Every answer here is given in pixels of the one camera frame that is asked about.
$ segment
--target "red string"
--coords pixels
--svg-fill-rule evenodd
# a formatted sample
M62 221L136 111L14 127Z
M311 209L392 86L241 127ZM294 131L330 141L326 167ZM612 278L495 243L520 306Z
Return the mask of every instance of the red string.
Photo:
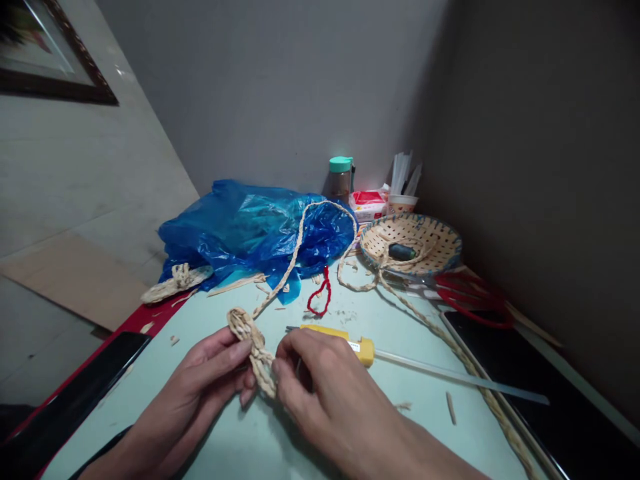
M325 285L327 286L327 303L325 304L325 309L322 310L322 312L316 312L316 310L314 310L311 307L311 300L320 292L322 292L322 290L325 288ZM329 281L329 266L326 265L325 266L325 280L324 282L322 282L322 285L320 285L320 288L318 289L318 291L315 291L311 294L311 296L309 297L309 300L307 301L307 308L309 310L311 310L312 312L314 312L314 314L318 315L318 317L322 318L324 316L324 314L327 312L327 309L329 308L329 302L331 301L331 282Z

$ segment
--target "hand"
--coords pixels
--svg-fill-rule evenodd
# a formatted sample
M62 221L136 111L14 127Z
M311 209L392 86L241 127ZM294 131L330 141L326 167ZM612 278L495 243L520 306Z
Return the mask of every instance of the hand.
M126 436L81 479L175 474L236 392L243 407L254 396L251 368L235 370L250 352L251 342L238 342L228 327L198 342Z
M302 434L349 477L486 478L398 413L344 339L298 329L275 356L278 398ZM294 374L299 360L314 393Z

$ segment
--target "framed picture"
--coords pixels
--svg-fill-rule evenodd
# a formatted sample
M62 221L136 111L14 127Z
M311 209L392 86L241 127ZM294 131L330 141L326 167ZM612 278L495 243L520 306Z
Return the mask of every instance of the framed picture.
M56 0L0 0L0 93L118 105Z

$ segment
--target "red tablecloth edge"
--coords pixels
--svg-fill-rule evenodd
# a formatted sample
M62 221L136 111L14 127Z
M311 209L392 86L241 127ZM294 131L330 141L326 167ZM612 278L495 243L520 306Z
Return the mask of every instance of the red tablecloth edge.
M136 332L139 333L140 330L142 329L142 327L144 327L146 324L148 324L149 322L153 322L153 326L148 330L147 335L150 335L152 338L155 337L158 332L160 332L160 330L162 330L162 328L164 328L164 326L167 324L167 322L171 319L171 317L173 316L173 314L175 312L177 312L180 307L182 307L182 305L184 305L186 303L186 301L182 301L180 303L178 303L176 306L172 307L172 305L180 300L183 297L186 297L189 294L189 292L185 292L182 295L177 295L175 297L169 298L167 300L164 300L161 303L158 303L157 305L153 305L153 306L146 306L146 305L140 305L137 310L135 312L133 312L129 318L127 320L125 320L125 322L120 325L120 327L118 328L118 330L116 330L115 332L113 332L109 338L107 338L102 345L100 345L100 347L98 347L98 350L96 350L95 352L93 352L93 354L85 360L85 362L80 365L75 372L73 372L71 374L71 376L69 376L69 378L67 378L62 385L60 385L55 392L53 392L49 398L47 398L47 400L45 400L45 402L40 405L38 408L36 408L36 410L34 410L30 416L28 416L28 418L26 420L24 420L24 422L22 422L20 425L18 425L18 427L11 432L11 434L6 438L5 442L8 441L9 439L13 438L14 436L16 436L18 433L20 433L22 430L24 430L24 428L31 422L31 420L33 420L33 418L38 415L38 413L40 413L42 411L43 408L45 408L49 402L51 402L54 398L56 398L56 396L62 391L63 388L65 388L69 382L71 382L71 380L73 380L74 378L76 378L76 376L88 365L90 364L94 358L96 358L100 352L102 352L102 350L104 350L105 348L107 348L107 345L110 344L114 338L116 338L120 332L124 332L124 331L129 331L129 332ZM40 477L42 477L42 475L44 474L45 470L47 469L47 467L49 466L49 464L47 464L46 466L44 466L44 468L42 468L42 470L40 471L40 473L36 476L36 479L39 479Z

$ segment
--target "paper cup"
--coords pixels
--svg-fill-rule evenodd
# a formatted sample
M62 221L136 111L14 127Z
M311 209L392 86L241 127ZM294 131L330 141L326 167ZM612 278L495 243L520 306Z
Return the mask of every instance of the paper cup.
M387 215L396 215L398 213L411 213L418 202L418 197L410 197L408 195L390 195Z

